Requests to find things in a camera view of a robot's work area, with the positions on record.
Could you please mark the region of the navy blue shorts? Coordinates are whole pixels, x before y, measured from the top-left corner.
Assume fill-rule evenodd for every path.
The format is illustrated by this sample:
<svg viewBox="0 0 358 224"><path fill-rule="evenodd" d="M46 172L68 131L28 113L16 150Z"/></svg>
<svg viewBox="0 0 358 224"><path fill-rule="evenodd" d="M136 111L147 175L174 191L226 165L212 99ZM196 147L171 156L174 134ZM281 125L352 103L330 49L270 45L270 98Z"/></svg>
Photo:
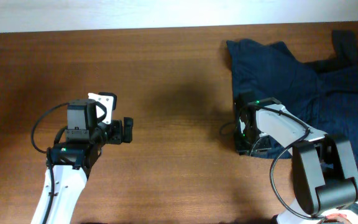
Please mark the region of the navy blue shorts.
<svg viewBox="0 0 358 224"><path fill-rule="evenodd" d="M297 61L283 42L226 43L234 98L250 90L257 100L274 97L310 126L345 135L358 167L358 65L321 73Z"/></svg>

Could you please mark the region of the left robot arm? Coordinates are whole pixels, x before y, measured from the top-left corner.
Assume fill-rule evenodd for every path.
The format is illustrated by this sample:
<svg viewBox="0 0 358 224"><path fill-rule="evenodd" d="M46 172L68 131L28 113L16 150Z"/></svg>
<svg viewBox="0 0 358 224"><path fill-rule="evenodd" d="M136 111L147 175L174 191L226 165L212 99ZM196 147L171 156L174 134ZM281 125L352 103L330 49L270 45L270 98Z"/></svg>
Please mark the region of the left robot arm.
<svg viewBox="0 0 358 224"><path fill-rule="evenodd" d="M61 104L67 108L67 125L43 151L47 170L32 223L70 223L103 147L132 142L134 120L114 120L116 102L112 93L89 93L87 99Z"/></svg>

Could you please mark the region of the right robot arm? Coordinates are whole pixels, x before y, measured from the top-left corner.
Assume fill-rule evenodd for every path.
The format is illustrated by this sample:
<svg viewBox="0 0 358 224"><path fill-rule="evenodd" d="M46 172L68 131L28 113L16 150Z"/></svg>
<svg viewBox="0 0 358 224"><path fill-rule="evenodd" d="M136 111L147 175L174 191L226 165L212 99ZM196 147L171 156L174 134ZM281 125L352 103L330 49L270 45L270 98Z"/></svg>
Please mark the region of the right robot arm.
<svg viewBox="0 0 358 224"><path fill-rule="evenodd" d="M272 223L322 223L358 202L358 170L350 141L315 129L275 98L257 100L253 91L234 100L236 150L256 155L272 148L274 139L291 154L294 201Z"/></svg>

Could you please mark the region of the red white object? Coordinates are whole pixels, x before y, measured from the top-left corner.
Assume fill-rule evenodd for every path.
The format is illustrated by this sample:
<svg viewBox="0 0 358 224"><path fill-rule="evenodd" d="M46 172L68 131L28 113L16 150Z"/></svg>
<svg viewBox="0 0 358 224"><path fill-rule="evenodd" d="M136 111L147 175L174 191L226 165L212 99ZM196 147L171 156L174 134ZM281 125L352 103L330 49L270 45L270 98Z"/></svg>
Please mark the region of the red white object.
<svg viewBox="0 0 358 224"><path fill-rule="evenodd" d="M322 223L358 224L358 215L350 210L339 210L326 215Z"/></svg>

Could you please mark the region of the black garment pile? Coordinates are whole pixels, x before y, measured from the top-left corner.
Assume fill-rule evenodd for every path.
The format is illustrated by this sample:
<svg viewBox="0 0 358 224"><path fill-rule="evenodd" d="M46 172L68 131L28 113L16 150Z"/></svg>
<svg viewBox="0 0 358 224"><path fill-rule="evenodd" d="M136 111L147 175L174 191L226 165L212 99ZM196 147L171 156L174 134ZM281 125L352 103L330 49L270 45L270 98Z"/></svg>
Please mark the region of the black garment pile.
<svg viewBox="0 0 358 224"><path fill-rule="evenodd" d="M351 30L333 30L331 40L334 56L305 65L317 73L327 73L358 65L358 46L356 35Z"/></svg>

